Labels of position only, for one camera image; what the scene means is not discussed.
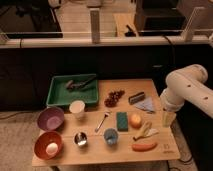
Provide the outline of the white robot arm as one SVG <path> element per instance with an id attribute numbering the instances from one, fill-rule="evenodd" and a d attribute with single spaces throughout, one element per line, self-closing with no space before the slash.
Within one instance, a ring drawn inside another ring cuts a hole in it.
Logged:
<path id="1" fill-rule="evenodd" d="M 160 95 L 163 107 L 162 124 L 170 127 L 186 101 L 192 103 L 213 119 L 213 90 L 204 85 L 207 70 L 193 64 L 170 72 L 165 79 L 166 88 Z"/>

